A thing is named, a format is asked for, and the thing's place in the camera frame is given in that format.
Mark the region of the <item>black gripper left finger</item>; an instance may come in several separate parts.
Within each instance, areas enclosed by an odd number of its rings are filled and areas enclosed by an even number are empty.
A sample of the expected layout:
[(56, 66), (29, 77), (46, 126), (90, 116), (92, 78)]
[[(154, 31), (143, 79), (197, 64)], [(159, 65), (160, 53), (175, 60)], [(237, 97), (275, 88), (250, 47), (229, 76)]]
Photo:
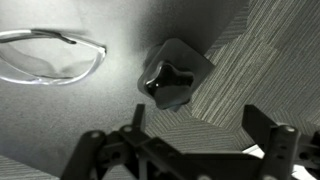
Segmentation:
[(140, 131), (145, 130), (145, 105), (138, 104), (136, 106), (132, 126)]

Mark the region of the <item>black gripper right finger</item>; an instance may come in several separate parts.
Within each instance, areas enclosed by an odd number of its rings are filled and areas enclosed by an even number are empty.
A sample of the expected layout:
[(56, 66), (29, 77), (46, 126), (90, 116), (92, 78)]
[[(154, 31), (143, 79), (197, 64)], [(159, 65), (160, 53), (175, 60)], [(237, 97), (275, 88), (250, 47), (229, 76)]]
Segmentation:
[(242, 127), (262, 150), (266, 150), (271, 129), (277, 124), (255, 105), (249, 104), (244, 106)]

